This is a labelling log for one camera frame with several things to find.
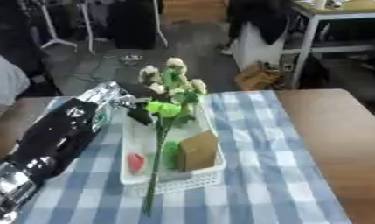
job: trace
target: white flower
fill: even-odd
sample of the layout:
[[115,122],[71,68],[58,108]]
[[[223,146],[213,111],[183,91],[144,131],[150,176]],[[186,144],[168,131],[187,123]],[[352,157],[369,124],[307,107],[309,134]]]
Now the white flower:
[[187,66],[179,58],[170,58],[167,61],[167,67],[179,67],[181,75],[187,74]]
[[191,84],[199,93],[207,94],[206,84],[202,80],[192,80]]
[[153,83],[152,85],[150,85],[150,87],[148,87],[149,89],[155,91],[156,93],[158,94],[163,94],[165,92],[165,88],[163,85],[160,85],[158,83]]
[[173,96],[177,93],[183,93],[183,92],[184,92],[184,89],[182,89],[180,87],[176,87],[176,88],[170,90],[170,96]]
[[187,104],[187,110],[191,115],[194,115],[194,106],[192,104]]
[[179,75],[179,79],[182,81],[182,83],[184,85],[188,85],[189,84],[189,80],[187,79],[187,77],[184,74]]
[[143,83],[147,75],[153,76],[153,78],[151,79],[152,81],[161,80],[160,72],[158,71],[157,68],[153,66],[146,66],[144,69],[140,71],[140,74],[138,76],[138,81],[140,83]]

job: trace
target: white desk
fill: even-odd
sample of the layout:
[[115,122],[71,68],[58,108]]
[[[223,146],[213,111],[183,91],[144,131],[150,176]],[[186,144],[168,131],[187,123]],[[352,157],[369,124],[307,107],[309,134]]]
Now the white desk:
[[314,53],[345,53],[362,52],[373,49],[372,45],[352,46],[330,46],[312,47],[317,26],[322,20],[354,19],[354,18],[375,18],[375,0],[350,0],[343,4],[341,9],[335,10],[326,8],[323,10],[313,9],[310,3],[295,2],[293,9],[309,19],[307,30],[299,49],[286,49],[283,54],[300,53],[295,65],[295,72],[292,78],[292,88],[298,86],[298,81],[304,67],[305,61],[310,52]]

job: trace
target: flower stem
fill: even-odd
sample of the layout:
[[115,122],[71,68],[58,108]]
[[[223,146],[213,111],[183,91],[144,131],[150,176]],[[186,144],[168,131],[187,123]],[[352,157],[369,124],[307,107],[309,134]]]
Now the flower stem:
[[151,215],[151,209],[153,205],[153,198],[155,196],[156,190],[156,182],[157,182],[157,173],[158,173],[158,166],[160,165],[160,155],[161,150],[163,148],[163,143],[165,138],[170,132],[170,128],[172,127],[173,121],[175,121],[176,117],[171,118],[166,123],[162,117],[159,117],[156,123],[156,135],[157,135],[157,145],[156,145],[156,155],[155,155],[155,162],[153,163],[153,169],[150,177],[148,191],[146,192],[145,200],[143,202],[143,213],[147,216]]

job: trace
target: table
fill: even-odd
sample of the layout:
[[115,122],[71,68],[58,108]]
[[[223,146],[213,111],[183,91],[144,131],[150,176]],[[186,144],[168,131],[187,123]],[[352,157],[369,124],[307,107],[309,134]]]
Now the table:
[[288,49],[283,52],[284,54],[300,53],[291,83],[293,88],[297,87],[305,61],[311,51],[314,53],[345,53],[373,49],[371,45],[312,47],[312,44],[317,26],[322,20],[375,18],[375,0],[350,0],[337,10],[334,8],[317,10],[310,3],[294,2],[293,9],[309,19],[301,49]]
[[[278,97],[353,223],[375,223],[375,117],[343,90]],[[0,157],[50,100],[22,99],[0,119],[6,135]]]

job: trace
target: small brown box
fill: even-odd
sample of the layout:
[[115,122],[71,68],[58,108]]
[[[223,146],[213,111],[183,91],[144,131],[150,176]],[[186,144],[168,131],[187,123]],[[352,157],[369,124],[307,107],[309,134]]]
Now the small brown box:
[[189,172],[214,166],[217,150],[217,137],[210,131],[189,137],[179,144],[178,170]]

